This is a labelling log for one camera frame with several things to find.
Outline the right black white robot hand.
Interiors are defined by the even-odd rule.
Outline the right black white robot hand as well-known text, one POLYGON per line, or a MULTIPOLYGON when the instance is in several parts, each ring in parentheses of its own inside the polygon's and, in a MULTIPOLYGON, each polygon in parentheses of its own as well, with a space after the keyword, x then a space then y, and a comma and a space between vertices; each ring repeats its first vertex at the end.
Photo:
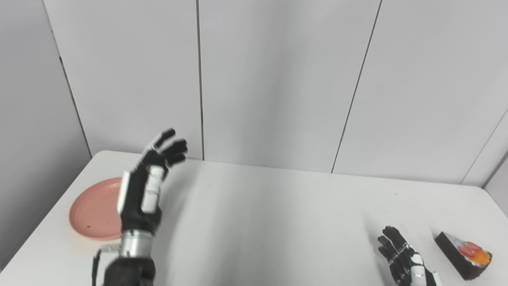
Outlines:
POLYGON ((390 273, 398 286, 441 286, 437 272, 427 269, 421 254, 412 248, 400 231, 393 226, 385 226, 379 253, 387 260, 390 273))

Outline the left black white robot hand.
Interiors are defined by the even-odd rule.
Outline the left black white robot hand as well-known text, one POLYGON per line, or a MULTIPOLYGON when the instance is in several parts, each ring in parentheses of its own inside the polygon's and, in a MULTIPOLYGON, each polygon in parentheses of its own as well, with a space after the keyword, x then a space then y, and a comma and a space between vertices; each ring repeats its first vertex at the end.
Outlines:
POLYGON ((117 202, 121 232, 156 234, 162 219, 159 206, 162 185, 170 168, 185 161, 188 152, 183 138, 164 147, 175 134, 173 128, 163 131, 145 148, 133 169, 124 172, 117 202))

